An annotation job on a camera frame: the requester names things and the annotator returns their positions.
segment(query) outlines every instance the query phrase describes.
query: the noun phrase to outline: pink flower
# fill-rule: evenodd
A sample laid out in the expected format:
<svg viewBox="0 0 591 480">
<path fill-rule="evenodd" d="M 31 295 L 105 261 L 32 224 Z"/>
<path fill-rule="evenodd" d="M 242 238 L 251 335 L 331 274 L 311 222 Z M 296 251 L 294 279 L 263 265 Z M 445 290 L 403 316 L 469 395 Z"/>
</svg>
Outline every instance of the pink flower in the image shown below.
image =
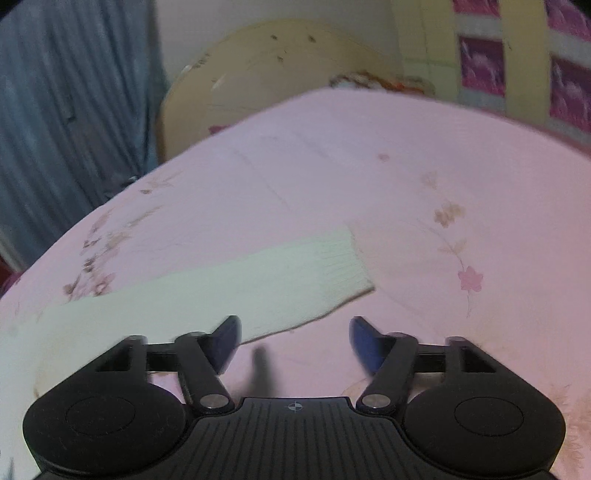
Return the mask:
<svg viewBox="0 0 591 480">
<path fill-rule="evenodd" d="M 457 276 L 460 279 L 460 288 L 462 290 L 482 290 L 482 279 L 484 278 L 484 274 L 476 273 L 476 270 L 474 270 L 472 267 L 468 267 L 466 271 L 458 272 Z"/>
</svg>

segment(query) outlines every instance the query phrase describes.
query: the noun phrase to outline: curtain fold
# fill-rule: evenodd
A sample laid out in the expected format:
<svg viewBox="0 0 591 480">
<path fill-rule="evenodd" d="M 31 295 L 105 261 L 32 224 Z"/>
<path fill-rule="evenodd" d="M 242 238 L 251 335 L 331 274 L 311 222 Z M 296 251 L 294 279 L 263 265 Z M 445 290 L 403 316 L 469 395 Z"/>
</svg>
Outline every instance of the curtain fold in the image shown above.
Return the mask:
<svg viewBox="0 0 591 480">
<path fill-rule="evenodd" d="M 158 165 L 154 25 L 151 0 L 22 0 L 0 21 L 0 238 L 24 266 Z"/>
</svg>

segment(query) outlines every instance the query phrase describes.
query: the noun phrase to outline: patterned wallpaper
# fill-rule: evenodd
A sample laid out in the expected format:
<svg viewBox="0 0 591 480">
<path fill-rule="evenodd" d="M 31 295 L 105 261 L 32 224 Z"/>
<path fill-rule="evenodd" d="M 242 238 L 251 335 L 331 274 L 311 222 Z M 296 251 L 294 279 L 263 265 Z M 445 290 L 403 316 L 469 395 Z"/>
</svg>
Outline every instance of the patterned wallpaper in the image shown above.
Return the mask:
<svg viewBox="0 0 591 480">
<path fill-rule="evenodd" d="M 435 2 L 439 25 L 431 19 Z M 570 0 L 392 0 L 392 6 L 405 74 L 430 80 L 440 99 L 591 145 L 591 20 Z M 415 30 L 400 28 L 404 21 Z"/>
</svg>

